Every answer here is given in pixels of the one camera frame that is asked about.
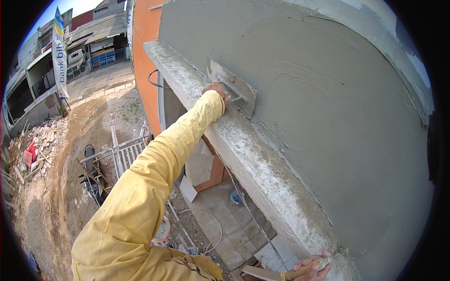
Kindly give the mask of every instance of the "wet cement plaster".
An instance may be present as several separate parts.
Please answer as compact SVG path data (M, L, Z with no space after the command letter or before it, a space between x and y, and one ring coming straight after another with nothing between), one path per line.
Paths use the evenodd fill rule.
M279 1L166 4L160 40L197 69L209 57L257 89L251 122L321 206L361 278L393 280L430 210L427 131L389 61L312 13ZM196 16L179 24L183 14Z

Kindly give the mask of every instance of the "concrete ledge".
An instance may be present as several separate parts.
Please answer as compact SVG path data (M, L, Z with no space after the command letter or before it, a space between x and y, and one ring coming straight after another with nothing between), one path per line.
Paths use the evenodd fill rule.
M160 41L143 48L187 109L200 98L205 75ZM205 135L245 187L284 242L299 258L337 249L332 228L321 208L288 165L257 136L238 110L225 114ZM327 280L358 280L354 263L337 254Z

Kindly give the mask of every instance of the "yellow long sleeve shirt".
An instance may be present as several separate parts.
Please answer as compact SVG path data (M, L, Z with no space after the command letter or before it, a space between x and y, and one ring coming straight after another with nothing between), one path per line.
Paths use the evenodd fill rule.
M223 279L208 257L191 256L150 242L161 224L174 179L225 103L207 91L176 123L157 136L124 172L76 238L76 281Z

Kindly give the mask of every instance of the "blue fence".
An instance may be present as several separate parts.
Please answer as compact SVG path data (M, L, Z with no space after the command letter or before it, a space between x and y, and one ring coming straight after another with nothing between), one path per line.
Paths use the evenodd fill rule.
M111 51L89 59L91 71L126 61L126 48Z

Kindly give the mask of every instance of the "plastering trowel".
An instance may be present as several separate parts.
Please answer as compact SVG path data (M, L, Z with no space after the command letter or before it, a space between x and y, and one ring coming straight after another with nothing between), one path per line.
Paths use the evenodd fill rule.
M206 68L210 82L221 83L225 91L231 95L231 101L234 105L250 119L255 109L257 91L228 69L209 58L206 58Z
M312 261L310 264L308 264L306 266L302 266L297 271L289 270L288 272L285 272L285 271L276 272L276 271L271 271L271 270L267 270L267 269L263 269L263 268L256 268L256 267L249 266L249 265L246 265L242 269L242 271L244 271L247 274L258 277L262 280L266 280L266 281L292 281L297 277L305 275L313 264L318 263L319 270L322 270L332 260L333 260L332 256L328 257L328 258L319 258L319 259Z

